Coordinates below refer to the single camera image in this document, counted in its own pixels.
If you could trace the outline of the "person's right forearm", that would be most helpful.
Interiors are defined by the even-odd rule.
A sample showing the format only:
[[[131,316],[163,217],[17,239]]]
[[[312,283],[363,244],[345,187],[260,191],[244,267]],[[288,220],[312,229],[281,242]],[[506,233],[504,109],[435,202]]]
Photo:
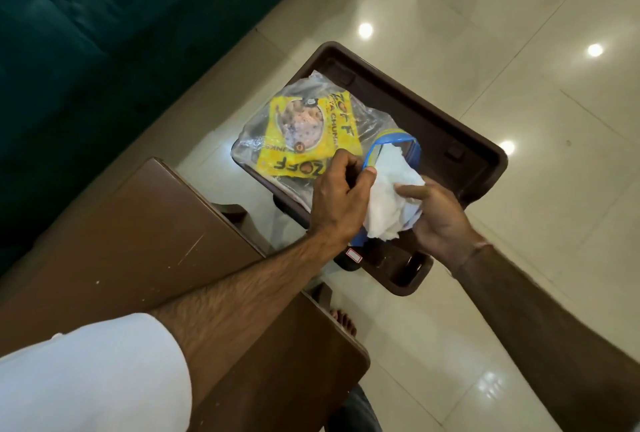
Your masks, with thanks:
[[[563,432],[640,432],[639,362],[495,248],[457,280]]]

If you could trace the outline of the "person's right hand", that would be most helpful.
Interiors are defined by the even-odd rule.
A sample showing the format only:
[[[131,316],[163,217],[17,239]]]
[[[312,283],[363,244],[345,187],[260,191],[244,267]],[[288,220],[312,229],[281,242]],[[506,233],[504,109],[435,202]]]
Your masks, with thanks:
[[[419,247],[447,270],[460,263],[474,243],[486,241],[471,225],[456,196],[435,180],[423,176],[428,199],[420,204],[422,215],[413,225]]]

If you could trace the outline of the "thin wrist thread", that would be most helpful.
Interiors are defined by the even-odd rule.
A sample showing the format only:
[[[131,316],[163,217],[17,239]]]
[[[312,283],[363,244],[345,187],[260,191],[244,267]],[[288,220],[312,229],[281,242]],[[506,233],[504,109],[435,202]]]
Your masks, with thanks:
[[[488,241],[474,243],[472,249],[465,255],[458,265],[449,269],[453,278],[457,279],[462,270],[470,264],[474,258],[478,257],[485,249],[493,249],[493,244]]]

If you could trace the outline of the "white shirt sleeve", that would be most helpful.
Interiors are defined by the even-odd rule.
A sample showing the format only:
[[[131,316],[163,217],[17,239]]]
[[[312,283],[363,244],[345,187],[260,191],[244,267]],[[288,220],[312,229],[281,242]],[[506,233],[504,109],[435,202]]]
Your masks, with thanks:
[[[186,432],[192,406],[186,359],[149,314],[0,358],[0,432]]]

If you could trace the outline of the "brown plastic stool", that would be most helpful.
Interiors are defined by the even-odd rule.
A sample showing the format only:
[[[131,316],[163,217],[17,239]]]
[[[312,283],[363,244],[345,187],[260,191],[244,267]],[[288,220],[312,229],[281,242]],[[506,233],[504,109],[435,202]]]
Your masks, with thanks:
[[[287,85],[310,76],[314,71],[353,93],[368,107],[388,113],[400,129],[415,137],[420,155],[409,160],[417,163],[415,170],[448,188],[463,208],[481,199],[508,167],[508,156],[498,145],[338,42],[322,44]],[[253,169],[232,160],[273,194],[278,209],[303,228],[308,228],[310,214],[305,217],[301,207],[294,208],[293,204],[284,202],[285,194],[275,185]]]

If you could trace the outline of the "person's bare foot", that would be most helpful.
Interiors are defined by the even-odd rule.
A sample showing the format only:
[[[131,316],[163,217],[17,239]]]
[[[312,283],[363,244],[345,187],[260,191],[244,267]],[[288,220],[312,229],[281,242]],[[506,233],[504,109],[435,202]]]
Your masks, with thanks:
[[[353,338],[357,335],[356,326],[351,317],[342,309],[332,309],[330,314],[333,319]]]

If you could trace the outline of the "yellow food packet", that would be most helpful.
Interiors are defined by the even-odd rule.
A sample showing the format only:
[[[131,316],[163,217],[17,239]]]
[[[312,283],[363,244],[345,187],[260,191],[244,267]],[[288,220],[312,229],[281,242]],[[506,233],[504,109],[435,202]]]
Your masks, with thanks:
[[[268,124],[256,171],[262,176],[313,178],[321,175],[342,148],[362,156],[352,96],[276,96],[268,105]]]

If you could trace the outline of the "blue jeans leg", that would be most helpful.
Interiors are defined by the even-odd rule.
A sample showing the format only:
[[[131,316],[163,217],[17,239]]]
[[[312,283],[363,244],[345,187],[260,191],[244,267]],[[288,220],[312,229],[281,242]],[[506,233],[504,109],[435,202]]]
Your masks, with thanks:
[[[383,432],[360,384],[349,392],[338,410],[329,416],[324,432]]]

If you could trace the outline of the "person's left hand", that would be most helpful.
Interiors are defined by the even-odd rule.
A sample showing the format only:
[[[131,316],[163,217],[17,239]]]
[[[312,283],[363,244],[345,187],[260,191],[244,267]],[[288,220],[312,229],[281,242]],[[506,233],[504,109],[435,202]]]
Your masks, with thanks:
[[[346,149],[338,149],[324,173],[316,179],[308,234],[336,251],[343,250],[364,224],[369,199],[350,199],[350,190],[362,162]]]

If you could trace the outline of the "teal fabric sofa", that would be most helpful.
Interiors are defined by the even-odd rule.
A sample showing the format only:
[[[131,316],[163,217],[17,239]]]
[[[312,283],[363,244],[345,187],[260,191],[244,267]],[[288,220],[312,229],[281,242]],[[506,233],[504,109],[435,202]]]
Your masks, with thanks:
[[[0,276],[281,0],[0,0]]]

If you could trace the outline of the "white tissue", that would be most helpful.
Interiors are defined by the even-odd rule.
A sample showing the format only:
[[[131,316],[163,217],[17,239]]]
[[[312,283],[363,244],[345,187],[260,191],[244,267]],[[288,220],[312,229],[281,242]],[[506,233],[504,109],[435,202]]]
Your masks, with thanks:
[[[373,164],[377,175],[371,187],[364,228],[370,239],[390,241],[412,229],[422,215],[420,203],[400,196],[396,185],[422,186],[425,182],[410,167],[399,146],[382,144],[379,148]]]

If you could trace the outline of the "brown wooden table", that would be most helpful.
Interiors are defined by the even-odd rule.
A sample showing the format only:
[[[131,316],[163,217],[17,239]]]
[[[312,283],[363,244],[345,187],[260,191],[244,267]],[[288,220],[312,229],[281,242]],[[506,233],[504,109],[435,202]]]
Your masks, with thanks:
[[[145,312],[264,257],[165,163],[146,161],[96,209],[0,278],[0,357]],[[319,432],[363,378],[365,348],[301,292],[196,409],[188,432]]]

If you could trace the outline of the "clear blue-edged plastic zip bag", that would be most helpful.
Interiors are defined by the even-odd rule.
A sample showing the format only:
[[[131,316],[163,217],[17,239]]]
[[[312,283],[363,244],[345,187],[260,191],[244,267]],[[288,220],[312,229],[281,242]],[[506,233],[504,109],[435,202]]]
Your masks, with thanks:
[[[380,151],[379,145],[393,144],[402,149],[404,158],[410,167],[415,169],[414,167],[417,163],[409,161],[412,156],[419,157],[420,155],[419,144],[415,137],[400,129],[391,115],[368,107],[353,93],[345,88],[339,87],[320,72],[314,71],[310,76],[292,82],[285,86],[274,97],[292,96],[315,98],[340,91],[347,91],[353,99],[356,123],[363,149],[362,156],[356,157],[362,161],[362,167],[373,167],[374,161]],[[255,164],[260,152],[259,144],[262,142],[262,137],[265,134],[269,120],[268,105],[271,99],[244,125],[243,131],[233,145],[231,155],[238,164],[253,169],[268,183],[275,185],[278,190],[285,194],[283,198],[284,202],[293,204],[294,208],[301,207],[302,214],[308,217],[312,206],[315,180],[320,175],[313,178],[270,177],[260,175],[255,169]],[[365,241],[366,237],[367,233],[364,228],[358,238],[353,240],[353,243],[359,246]]]

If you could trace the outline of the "person's left forearm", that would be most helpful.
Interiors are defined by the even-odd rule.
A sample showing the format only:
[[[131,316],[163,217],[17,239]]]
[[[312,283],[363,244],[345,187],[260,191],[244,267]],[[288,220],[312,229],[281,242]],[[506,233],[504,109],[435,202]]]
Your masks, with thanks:
[[[347,243],[308,232],[277,253],[153,309],[186,360],[195,410]]]

